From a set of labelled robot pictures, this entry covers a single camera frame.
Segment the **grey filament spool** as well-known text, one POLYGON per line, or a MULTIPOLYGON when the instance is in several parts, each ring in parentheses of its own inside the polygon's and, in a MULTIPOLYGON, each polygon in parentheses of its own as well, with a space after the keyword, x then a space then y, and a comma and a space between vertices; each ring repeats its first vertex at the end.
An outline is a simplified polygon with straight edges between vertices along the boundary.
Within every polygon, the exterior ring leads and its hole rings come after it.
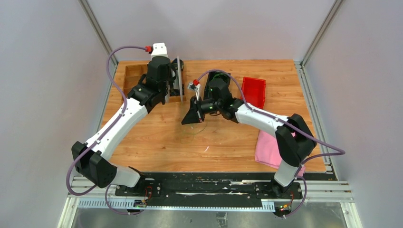
POLYGON ((177 76, 178 76, 178 79, 179 79, 179 90, 181 92, 181 95, 180 96, 170 96, 168 94, 168 83, 167 83, 167 94, 165 96, 165 101, 167 103, 169 103, 169 102, 181 102, 181 103, 183 103, 183 102, 186 101, 186 95, 185 95, 185 92, 184 92, 184 77, 183 77, 184 76, 184 73, 183 73, 184 62, 179 58, 179 56, 177 58, 175 58, 175 59, 178 60, 179 69, 178 69, 177 76))

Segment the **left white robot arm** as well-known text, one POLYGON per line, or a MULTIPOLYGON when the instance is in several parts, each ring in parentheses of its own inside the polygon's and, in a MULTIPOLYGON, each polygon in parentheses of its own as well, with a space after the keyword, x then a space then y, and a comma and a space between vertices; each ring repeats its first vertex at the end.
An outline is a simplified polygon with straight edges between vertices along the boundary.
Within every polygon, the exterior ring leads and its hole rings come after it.
POLYGON ((112 164, 119 143, 129 131, 158 104, 165 104, 167 83, 173 77, 173 67, 166 56, 155 56, 147 65, 138 84, 132 88, 113 117, 86 142, 75 142, 71 148, 75 169, 95 186, 124 185, 134 196, 145 192, 145 182, 134 168, 112 164))

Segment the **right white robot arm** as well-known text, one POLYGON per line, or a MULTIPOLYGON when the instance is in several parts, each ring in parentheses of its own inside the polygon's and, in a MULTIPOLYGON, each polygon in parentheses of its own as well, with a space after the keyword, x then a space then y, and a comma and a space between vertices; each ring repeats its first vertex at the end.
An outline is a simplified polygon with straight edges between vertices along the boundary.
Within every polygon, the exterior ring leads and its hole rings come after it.
POLYGON ((291 191, 302 161, 317 145, 303 117, 298 114, 272 114, 242 99, 234 98, 228 84, 222 79, 210 81, 209 87, 211 97, 202 99, 199 95, 199 81, 189 83, 188 88, 193 90, 195 95, 191 97, 190 109, 181 123, 202 123, 207 114, 218 113, 226 120, 255 127, 273 136, 277 141, 282 161, 272 178, 271 190, 276 197, 284 198, 291 191))

